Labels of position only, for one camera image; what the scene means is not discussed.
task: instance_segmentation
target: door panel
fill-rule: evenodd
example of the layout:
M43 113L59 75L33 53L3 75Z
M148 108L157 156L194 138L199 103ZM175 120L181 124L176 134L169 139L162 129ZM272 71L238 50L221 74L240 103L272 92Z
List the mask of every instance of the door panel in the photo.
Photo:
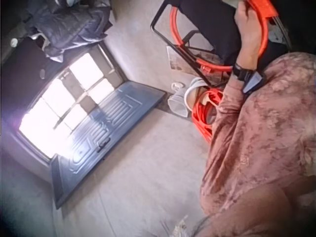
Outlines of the door panel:
M56 207L59 208L111 149L164 96L164 92L126 82L110 94L73 131L51 165Z

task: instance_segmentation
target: white container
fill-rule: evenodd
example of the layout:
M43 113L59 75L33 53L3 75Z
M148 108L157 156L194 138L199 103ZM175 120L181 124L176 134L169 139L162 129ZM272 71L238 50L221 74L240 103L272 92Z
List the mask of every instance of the white container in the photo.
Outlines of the white container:
M184 103L186 107L192 111L197 98L207 89L202 87L207 86L202 78L194 78L190 84L189 89L184 94Z
M178 91L168 99L168 105L171 111L185 118L189 115L189 111L184 102L184 94L186 91L187 88L179 88Z

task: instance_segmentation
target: shirt sleeve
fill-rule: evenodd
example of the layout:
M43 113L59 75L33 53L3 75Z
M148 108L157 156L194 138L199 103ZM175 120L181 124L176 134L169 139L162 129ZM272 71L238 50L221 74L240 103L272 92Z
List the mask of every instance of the shirt sleeve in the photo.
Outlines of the shirt sleeve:
M231 78L226 85L223 99L217 107L216 120L212 125L211 151L207 169L225 156L237 124L241 107L244 103L243 82Z

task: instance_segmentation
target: black watch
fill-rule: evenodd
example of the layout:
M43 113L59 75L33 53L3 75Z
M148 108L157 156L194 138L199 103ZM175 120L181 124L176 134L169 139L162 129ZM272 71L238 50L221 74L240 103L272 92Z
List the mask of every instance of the black watch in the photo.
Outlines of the black watch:
M254 74L255 71L244 69L239 66L237 63L233 66L233 73L237 77L238 80L247 82L249 78Z
M242 92L246 95L258 90L266 83L265 75L257 71L244 69L237 63L233 66L233 73L238 80L245 82Z

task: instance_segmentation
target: window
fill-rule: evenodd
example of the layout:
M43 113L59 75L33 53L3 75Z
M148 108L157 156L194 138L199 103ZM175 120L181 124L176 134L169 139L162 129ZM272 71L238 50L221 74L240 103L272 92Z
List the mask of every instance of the window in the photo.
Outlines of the window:
M71 83L66 77L74 76ZM56 78L24 115L20 131L49 158L61 154L66 139L86 118L87 111L104 100L114 87L89 53L86 53ZM81 106L82 99L90 97L91 108Z
M88 53L71 65L69 69L86 90L103 77L103 73Z

